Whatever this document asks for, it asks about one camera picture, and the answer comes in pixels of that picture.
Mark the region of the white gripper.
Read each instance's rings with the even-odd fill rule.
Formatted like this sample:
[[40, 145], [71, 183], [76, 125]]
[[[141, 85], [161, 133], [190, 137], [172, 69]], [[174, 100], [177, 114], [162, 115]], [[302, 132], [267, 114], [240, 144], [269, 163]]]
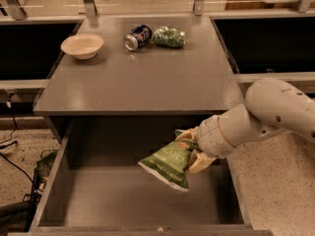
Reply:
[[192, 174], [206, 169], [216, 157], [226, 158], [234, 151], [234, 146], [222, 134], [218, 115], [203, 120], [198, 128], [176, 129], [175, 135], [177, 141], [197, 141], [201, 150], [194, 149], [189, 157], [187, 171]]

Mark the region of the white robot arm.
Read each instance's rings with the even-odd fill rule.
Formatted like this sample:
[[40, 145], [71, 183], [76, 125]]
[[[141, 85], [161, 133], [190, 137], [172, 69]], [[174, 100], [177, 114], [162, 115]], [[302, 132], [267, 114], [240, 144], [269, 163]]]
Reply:
[[242, 103], [181, 134], [197, 142], [186, 171], [200, 172], [241, 145], [264, 141], [284, 131], [315, 142], [315, 101], [285, 81], [257, 81], [248, 88]]

